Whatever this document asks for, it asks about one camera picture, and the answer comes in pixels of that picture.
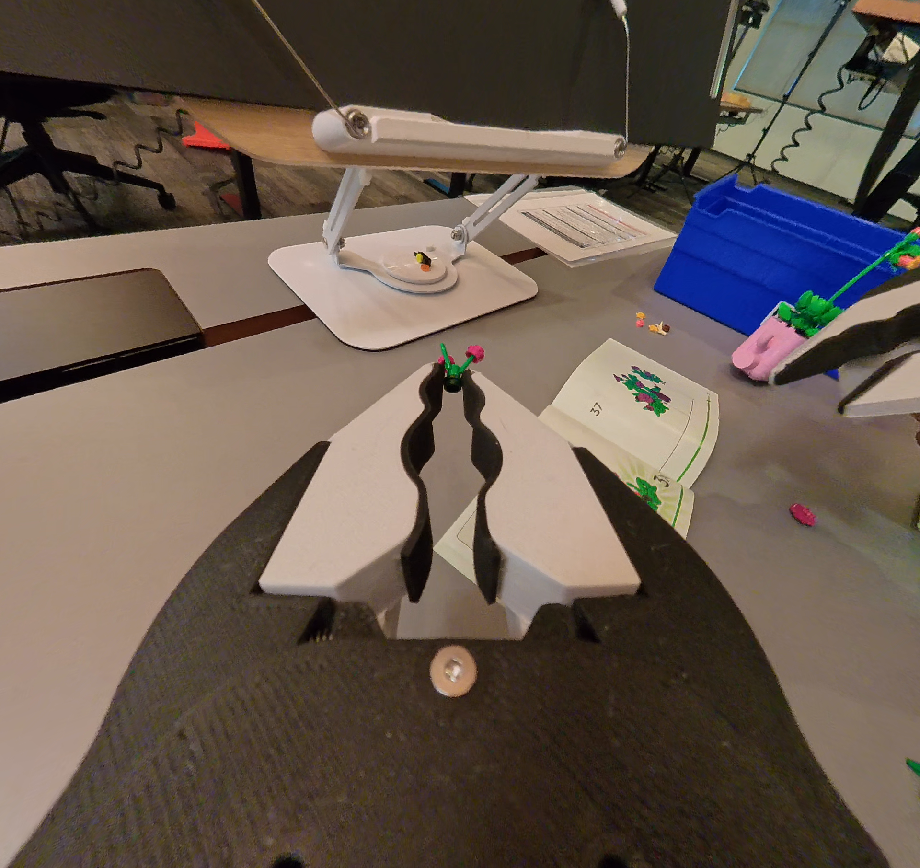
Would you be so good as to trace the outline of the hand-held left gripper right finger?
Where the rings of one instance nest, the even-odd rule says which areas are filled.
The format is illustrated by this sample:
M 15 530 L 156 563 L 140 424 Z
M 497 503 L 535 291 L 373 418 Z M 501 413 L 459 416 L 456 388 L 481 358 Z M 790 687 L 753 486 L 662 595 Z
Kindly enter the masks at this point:
M 543 606 L 634 595 L 639 575 L 569 443 L 480 373 L 466 372 L 463 400 L 483 478 L 477 586 L 504 606 L 512 637 Z

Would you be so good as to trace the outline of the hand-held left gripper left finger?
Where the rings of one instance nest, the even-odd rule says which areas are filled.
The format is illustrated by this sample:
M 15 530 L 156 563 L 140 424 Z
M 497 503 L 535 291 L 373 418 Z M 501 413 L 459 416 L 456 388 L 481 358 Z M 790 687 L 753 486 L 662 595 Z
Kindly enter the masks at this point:
M 259 578 L 264 593 L 359 601 L 376 615 L 420 599 L 433 553 L 420 472 L 442 401 L 443 367 L 423 366 L 328 440 Z

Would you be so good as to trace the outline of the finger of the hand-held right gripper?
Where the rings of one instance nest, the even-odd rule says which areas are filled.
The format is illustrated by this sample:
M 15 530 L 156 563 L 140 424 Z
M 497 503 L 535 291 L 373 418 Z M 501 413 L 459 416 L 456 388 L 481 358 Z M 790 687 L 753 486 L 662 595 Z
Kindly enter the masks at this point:
M 917 270 L 910 271 L 870 290 L 778 364 L 770 384 L 809 379 L 856 360 L 888 355 L 918 340 L 918 275 Z
M 919 413 L 919 353 L 900 349 L 859 359 L 839 371 L 846 390 L 837 412 L 866 418 Z

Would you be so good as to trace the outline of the pink toy flower pot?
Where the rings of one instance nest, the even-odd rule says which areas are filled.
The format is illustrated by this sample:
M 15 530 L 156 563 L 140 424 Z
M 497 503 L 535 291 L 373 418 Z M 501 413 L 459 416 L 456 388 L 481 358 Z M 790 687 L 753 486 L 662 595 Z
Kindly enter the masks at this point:
M 766 382 L 780 361 L 822 331 L 838 315 L 838 300 L 866 277 L 886 269 L 890 274 L 913 271 L 919 264 L 919 229 L 911 229 L 902 240 L 863 268 L 828 298 L 804 292 L 794 303 L 781 301 L 758 329 L 732 354 L 733 368 L 755 382 Z

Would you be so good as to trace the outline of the green stem with pink flowers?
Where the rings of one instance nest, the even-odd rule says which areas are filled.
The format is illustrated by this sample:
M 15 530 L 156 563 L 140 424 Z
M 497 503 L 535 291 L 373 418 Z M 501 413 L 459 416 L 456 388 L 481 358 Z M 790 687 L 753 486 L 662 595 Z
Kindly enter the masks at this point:
M 466 358 L 462 363 L 457 363 L 453 356 L 450 356 L 446 345 L 440 345 L 439 365 L 443 368 L 443 390 L 447 393 L 458 393 L 462 391 L 466 372 L 471 366 L 480 363 L 485 357 L 484 349 L 479 345 L 469 345 L 466 348 Z

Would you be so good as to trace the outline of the toy instruction booklet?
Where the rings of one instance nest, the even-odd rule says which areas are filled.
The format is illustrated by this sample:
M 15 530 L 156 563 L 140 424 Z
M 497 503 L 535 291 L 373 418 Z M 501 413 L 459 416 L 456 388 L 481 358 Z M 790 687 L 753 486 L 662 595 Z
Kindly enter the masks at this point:
M 587 449 L 627 485 L 629 494 L 686 537 L 694 508 L 691 486 L 718 437 L 715 393 L 608 340 L 535 416 L 574 451 Z M 476 578 L 476 503 L 474 513 L 449 530 L 437 551 Z

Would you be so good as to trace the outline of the blue plastic bin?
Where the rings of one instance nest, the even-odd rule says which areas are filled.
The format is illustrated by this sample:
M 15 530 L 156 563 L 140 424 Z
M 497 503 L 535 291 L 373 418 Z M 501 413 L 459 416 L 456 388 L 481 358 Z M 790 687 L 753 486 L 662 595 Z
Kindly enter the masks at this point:
M 809 338 L 905 264 L 917 234 L 730 176 L 696 195 L 654 289 L 745 335 L 778 315 Z

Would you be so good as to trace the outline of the white book stand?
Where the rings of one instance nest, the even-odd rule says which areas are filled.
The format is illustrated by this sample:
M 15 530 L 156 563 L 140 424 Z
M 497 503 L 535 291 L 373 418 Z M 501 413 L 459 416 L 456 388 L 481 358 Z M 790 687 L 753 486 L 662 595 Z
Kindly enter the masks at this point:
M 321 241 L 287 246 L 269 265 L 345 345 L 383 351 L 532 299 L 533 280 L 477 237 L 547 175 L 612 179 L 636 172 L 649 148 L 588 131 L 469 126 L 431 114 L 368 105 L 371 133 L 350 137 L 332 110 L 189 99 L 194 120 L 253 160 L 343 168 Z M 425 225 L 354 234 L 347 223 L 372 170 L 445 170 L 449 165 L 505 172 L 497 192 L 454 227 Z M 422 273 L 413 253 L 426 253 Z

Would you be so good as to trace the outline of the wooden desk with black legs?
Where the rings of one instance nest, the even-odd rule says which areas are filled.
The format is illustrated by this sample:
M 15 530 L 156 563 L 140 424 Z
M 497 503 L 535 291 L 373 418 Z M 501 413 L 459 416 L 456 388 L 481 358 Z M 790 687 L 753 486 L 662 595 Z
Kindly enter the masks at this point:
M 878 222 L 918 177 L 914 147 L 885 178 L 882 168 L 906 133 L 919 101 L 919 4 L 908 0 L 857 0 L 853 15 L 866 32 L 845 71 L 898 99 L 869 157 L 854 201 L 854 215 Z

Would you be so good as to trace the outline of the printed paper sheet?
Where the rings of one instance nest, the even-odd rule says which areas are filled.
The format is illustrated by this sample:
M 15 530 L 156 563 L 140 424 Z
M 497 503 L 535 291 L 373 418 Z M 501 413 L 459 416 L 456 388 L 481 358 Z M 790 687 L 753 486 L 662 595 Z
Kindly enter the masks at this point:
M 568 267 L 670 253 L 677 235 L 580 188 L 532 191 L 500 221 Z

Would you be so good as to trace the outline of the black office chair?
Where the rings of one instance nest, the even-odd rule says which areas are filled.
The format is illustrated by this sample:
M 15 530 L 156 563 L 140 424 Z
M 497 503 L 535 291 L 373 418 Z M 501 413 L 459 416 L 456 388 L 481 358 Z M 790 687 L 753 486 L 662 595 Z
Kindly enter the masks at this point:
M 23 147 L 2 152 L 2 190 L 39 175 L 56 194 L 69 199 L 92 230 L 96 230 L 98 224 L 78 200 L 65 178 L 66 173 L 155 191 L 160 207 L 175 210 L 176 199 L 162 184 L 135 173 L 128 174 L 116 165 L 103 165 L 88 154 L 58 148 L 46 129 L 46 122 L 53 119 L 104 120 L 105 115 L 91 111 L 90 107 L 110 101 L 117 93 L 118 89 L 108 85 L 2 73 L 1 115 L 7 123 L 20 126 L 25 140 Z

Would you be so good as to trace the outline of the black board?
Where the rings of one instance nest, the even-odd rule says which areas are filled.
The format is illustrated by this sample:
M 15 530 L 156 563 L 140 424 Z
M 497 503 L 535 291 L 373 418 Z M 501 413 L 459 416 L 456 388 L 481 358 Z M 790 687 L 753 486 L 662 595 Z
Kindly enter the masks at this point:
M 739 0 L 626 0 L 628 139 L 707 147 Z M 259 0 L 340 106 L 623 133 L 609 0 Z M 321 110 L 250 0 L 1 0 L 2 71 Z

